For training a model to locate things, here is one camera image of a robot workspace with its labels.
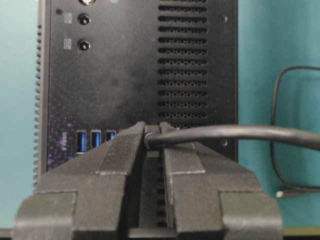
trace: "usb port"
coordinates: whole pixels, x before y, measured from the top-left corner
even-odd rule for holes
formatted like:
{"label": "usb port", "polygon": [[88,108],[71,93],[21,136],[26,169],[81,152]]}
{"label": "usb port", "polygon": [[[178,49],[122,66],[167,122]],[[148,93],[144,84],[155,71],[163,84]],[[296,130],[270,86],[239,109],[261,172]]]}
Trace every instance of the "usb port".
{"label": "usb port", "polygon": [[76,132],[76,152],[78,154],[82,154],[86,152],[86,140],[87,140],[86,131]]}
{"label": "usb port", "polygon": [[91,131],[91,148],[96,148],[101,145],[101,131],[92,130]]}
{"label": "usb port", "polygon": [[106,131],[106,141],[112,141],[114,138],[115,138],[115,136],[116,136],[116,131],[114,131],[114,130],[111,130],[111,131]]}

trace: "teal background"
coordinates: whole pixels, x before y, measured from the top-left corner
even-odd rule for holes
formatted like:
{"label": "teal background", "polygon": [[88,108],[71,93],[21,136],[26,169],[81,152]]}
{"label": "teal background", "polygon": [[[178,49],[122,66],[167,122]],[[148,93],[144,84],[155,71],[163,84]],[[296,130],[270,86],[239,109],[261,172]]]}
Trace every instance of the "teal background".
{"label": "teal background", "polygon": [[[32,193],[37,3],[2,0],[0,14],[0,227],[11,227],[19,203]],[[319,0],[239,0],[239,122],[270,123],[274,82],[290,65],[320,65]],[[320,73],[287,74],[280,88],[277,124],[320,132]],[[320,185],[320,154],[277,145],[290,180]],[[283,186],[271,166],[269,144],[239,143],[240,163],[264,190]],[[320,195],[282,199],[286,226],[320,226]]]}

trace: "black power cable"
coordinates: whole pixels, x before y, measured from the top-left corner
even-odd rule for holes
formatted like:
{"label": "black power cable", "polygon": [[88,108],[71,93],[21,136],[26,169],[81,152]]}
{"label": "black power cable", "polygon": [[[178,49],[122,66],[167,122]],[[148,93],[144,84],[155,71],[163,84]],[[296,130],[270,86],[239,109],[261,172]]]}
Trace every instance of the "black power cable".
{"label": "black power cable", "polygon": [[276,126],[203,126],[168,133],[146,134],[144,143],[154,148],[212,139],[268,140],[320,151],[320,134]]}
{"label": "black power cable", "polygon": [[[288,68],[285,68],[282,70],[282,72],[279,74],[275,86],[274,86],[274,91],[273,91],[273,99],[272,99],[272,111],[271,111],[271,125],[274,126],[276,123],[276,112],[277,112],[277,103],[278,103],[278,92],[279,92],[279,85],[281,83],[281,80],[285,73],[293,70],[312,70],[312,71],[320,71],[320,67],[314,67],[314,66],[291,66]],[[296,184],[294,182],[290,182],[285,180],[285,178],[280,174],[280,171],[278,169],[278,165],[276,162],[276,157],[275,157],[275,145],[273,142],[270,143],[270,156],[271,156],[271,161],[272,161],[272,166],[274,169],[275,174],[279,178],[279,180],[295,189],[305,191],[305,192],[318,192],[320,191],[320,186],[311,186],[311,185],[303,185],[303,184]]]}

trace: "rear panel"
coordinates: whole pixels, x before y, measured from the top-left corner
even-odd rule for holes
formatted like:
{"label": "rear panel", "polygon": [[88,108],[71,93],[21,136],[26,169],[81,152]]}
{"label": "rear panel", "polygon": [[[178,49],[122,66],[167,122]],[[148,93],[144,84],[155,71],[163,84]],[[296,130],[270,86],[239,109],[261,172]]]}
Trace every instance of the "rear panel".
{"label": "rear panel", "polygon": [[[39,5],[38,174],[138,121],[237,123],[236,0]],[[236,159],[234,141],[208,144]]]}

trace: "vent hole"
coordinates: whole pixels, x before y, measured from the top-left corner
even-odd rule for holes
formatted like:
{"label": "vent hole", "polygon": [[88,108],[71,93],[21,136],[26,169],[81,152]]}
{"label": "vent hole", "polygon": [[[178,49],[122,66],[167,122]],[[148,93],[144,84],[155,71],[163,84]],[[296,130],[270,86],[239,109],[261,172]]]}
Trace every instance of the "vent hole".
{"label": "vent hole", "polygon": [[164,119],[207,119],[204,112],[159,112],[159,117]]}
{"label": "vent hole", "polygon": [[160,16],[158,20],[163,23],[177,24],[205,24],[207,22],[205,17]]}
{"label": "vent hole", "polygon": [[205,91],[159,91],[158,95],[172,98],[205,98],[208,94]]}
{"label": "vent hole", "polygon": [[160,54],[170,54],[170,55],[197,55],[203,56],[207,55],[208,51],[205,49],[188,49],[188,48],[159,48],[158,52]]}
{"label": "vent hole", "polygon": [[184,65],[184,66],[205,66],[208,64],[207,60],[196,60],[196,59],[167,59],[160,58],[158,63],[161,65]]}
{"label": "vent hole", "polygon": [[159,43],[162,44],[186,44],[186,45],[206,45],[208,41],[200,38],[174,38],[174,37],[160,37]]}
{"label": "vent hole", "polygon": [[161,33],[171,34],[207,34],[206,28],[195,28],[195,27],[168,27],[161,26],[158,28]]}
{"label": "vent hole", "polygon": [[158,106],[167,109],[204,109],[207,107],[205,102],[170,102],[161,101],[158,102]]}
{"label": "vent hole", "polygon": [[166,223],[165,221],[158,221],[158,222],[156,223],[156,226],[157,226],[158,228],[166,228],[168,225],[167,225],[167,223]]}
{"label": "vent hole", "polygon": [[156,191],[159,195],[165,195],[166,194],[166,191],[164,188],[159,188],[157,191]]}
{"label": "vent hole", "polygon": [[206,126],[206,124],[200,123],[171,123],[171,126],[175,129],[192,129]]}
{"label": "vent hole", "polygon": [[163,177],[158,177],[158,178],[156,179],[156,181],[157,181],[158,183],[160,183],[160,184],[163,184],[164,181],[165,181],[165,179],[164,179]]}
{"label": "vent hole", "polygon": [[171,88],[205,88],[206,81],[159,80],[158,85]]}
{"label": "vent hole", "polygon": [[158,167],[157,169],[156,169],[156,171],[158,172],[158,173],[163,173],[164,172],[164,168],[163,167]]}
{"label": "vent hole", "polygon": [[164,200],[164,199],[159,199],[159,200],[156,201],[156,204],[157,204],[158,206],[160,206],[160,207],[163,207],[163,206],[166,205],[166,200]]}
{"label": "vent hole", "polygon": [[160,11],[165,12],[178,12],[178,13],[198,13],[203,14],[207,12],[206,7],[193,7],[193,6],[166,6],[161,5],[158,8]]}
{"label": "vent hole", "polygon": [[206,76],[206,70],[174,70],[174,69],[160,69],[159,75],[165,76],[182,76],[182,77],[200,77]]}
{"label": "vent hole", "polygon": [[158,217],[165,217],[167,214],[166,214],[165,211],[160,210],[160,211],[157,211],[157,212],[156,212],[156,215],[157,215]]}

